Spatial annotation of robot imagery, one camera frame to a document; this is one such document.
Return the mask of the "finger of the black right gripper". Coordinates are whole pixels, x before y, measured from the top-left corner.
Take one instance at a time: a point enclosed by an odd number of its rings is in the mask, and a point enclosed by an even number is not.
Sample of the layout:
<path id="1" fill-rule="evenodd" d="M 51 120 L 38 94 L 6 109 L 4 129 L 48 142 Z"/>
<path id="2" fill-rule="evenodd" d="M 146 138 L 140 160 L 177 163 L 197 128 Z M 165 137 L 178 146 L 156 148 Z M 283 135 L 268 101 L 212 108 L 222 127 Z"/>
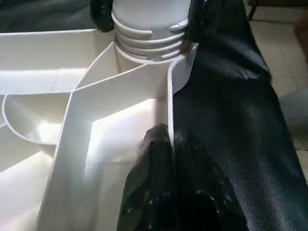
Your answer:
<path id="1" fill-rule="evenodd" d="M 215 1 L 192 0 L 188 14 L 186 38 L 194 43 L 213 36 L 215 32 Z"/>
<path id="2" fill-rule="evenodd" d="M 97 29 L 103 33 L 110 32 L 114 29 L 112 20 L 113 0 L 91 0 L 90 15 L 92 22 Z"/>

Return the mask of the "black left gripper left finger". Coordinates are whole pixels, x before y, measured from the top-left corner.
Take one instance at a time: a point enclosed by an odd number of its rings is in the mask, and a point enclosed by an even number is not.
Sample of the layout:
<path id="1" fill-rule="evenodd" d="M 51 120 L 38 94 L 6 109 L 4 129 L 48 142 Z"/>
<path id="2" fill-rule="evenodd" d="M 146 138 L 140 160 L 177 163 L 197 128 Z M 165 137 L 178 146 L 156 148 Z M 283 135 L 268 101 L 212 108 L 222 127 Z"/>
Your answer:
<path id="1" fill-rule="evenodd" d="M 117 230 L 175 230 L 172 155 L 167 125 L 159 124 L 149 129 L 126 178 Z"/>

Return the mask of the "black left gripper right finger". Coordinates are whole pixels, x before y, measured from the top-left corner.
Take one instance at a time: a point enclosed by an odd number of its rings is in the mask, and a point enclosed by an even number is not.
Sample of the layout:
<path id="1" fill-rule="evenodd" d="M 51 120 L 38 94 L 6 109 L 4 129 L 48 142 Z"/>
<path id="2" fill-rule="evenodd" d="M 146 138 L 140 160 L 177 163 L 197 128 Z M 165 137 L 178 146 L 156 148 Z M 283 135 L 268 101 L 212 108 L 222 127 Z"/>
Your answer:
<path id="1" fill-rule="evenodd" d="M 195 132 L 174 134 L 178 222 L 182 231 L 246 231 L 247 220 L 228 177 Z"/>

